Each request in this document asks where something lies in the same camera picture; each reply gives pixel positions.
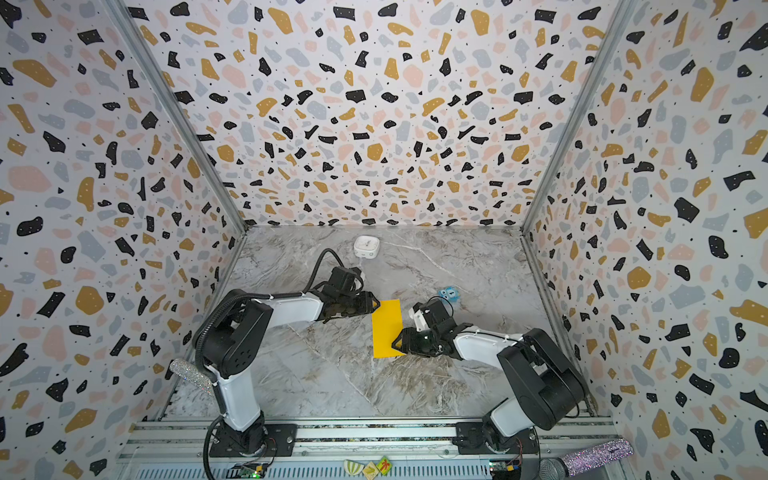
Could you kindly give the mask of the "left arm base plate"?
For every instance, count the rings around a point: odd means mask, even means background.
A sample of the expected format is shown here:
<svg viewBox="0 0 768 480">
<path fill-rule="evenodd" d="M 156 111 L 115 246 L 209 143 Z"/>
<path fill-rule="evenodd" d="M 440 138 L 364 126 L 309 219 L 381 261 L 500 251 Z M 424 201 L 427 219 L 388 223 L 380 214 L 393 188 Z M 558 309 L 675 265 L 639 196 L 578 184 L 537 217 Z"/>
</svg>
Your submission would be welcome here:
<svg viewBox="0 0 768 480">
<path fill-rule="evenodd" d="M 217 442 L 210 446 L 213 458 L 290 457 L 298 426 L 291 423 L 254 424 L 245 432 L 224 423 L 216 430 Z"/>
</svg>

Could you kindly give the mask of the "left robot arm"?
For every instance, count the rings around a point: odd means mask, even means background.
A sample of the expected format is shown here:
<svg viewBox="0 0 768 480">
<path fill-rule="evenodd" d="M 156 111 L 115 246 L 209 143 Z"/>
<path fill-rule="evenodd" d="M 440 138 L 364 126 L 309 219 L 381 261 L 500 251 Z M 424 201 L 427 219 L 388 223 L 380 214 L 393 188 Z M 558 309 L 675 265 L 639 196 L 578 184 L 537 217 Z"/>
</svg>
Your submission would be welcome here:
<svg viewBox="0 0 768 480">
<path fill-rule="evenodd" d="M 335 267 L 328 280 L 301 292 L 229 291 L 194 339 L 195 366 L 213 387 L 225 430 L 249 450 L 261 439 L 264 415 L 251 367 L 270 327 L 369 315 L 380 306 L 356 267 Z"/>
</svg>

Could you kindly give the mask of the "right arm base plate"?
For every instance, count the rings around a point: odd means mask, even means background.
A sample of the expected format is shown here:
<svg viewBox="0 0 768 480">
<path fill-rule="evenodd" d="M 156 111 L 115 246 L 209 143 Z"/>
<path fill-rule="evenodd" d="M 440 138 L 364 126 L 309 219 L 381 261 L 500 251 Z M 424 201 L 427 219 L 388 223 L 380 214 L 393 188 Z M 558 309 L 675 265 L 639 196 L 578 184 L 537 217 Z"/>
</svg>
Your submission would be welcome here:
<svg viewBox="0 0 768 480">
<path fill-rule="evenodd" d="M 451 443 L 460 454 L 513 455 L 536 454 L 539 445 L 532 429 L 514 436 L 503 436 L 490 422 L 459 422 Z"/>
</svg>

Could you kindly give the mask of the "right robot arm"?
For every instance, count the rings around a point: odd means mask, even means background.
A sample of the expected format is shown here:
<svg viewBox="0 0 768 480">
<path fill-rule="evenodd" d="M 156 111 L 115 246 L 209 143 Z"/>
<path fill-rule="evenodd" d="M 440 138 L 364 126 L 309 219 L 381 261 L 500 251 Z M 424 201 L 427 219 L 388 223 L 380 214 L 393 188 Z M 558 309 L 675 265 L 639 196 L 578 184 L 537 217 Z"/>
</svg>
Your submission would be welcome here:
<svg viewBox="0 0 768 480">
<path fill-rule="evenodd" d="M 457 429 L 461 451 L 506 453 L 521 444 L 517 435 L 533 428 L 550 430 L 587 399 L 583 376 L 550 335 L 533 328 L 502 334 L 470 323 L 457 323 L 448 302 L 432 297 L 415 304 L 412 327 L 401 330 L 391 347 L 423 358 L 447 356 L 476 361 L 501 370 L 512 389 L 482 418 Z"/>
</svg>

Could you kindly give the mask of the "yellow square paper sheet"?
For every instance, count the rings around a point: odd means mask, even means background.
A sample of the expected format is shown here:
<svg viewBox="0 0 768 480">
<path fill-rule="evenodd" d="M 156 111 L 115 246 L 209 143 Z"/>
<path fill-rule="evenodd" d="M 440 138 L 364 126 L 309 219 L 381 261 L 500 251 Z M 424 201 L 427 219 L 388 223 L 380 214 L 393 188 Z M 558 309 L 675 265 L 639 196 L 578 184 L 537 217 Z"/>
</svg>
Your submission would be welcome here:
<svg viewBox="0 0 768 480">
<path fill-rule="evenodd" d="M 399 300 L 382 301 L 372 314 L 373 358 L 386 359 L 403 356 L 392 347 L 403 329 L 402 309 Z"/>
</svg>

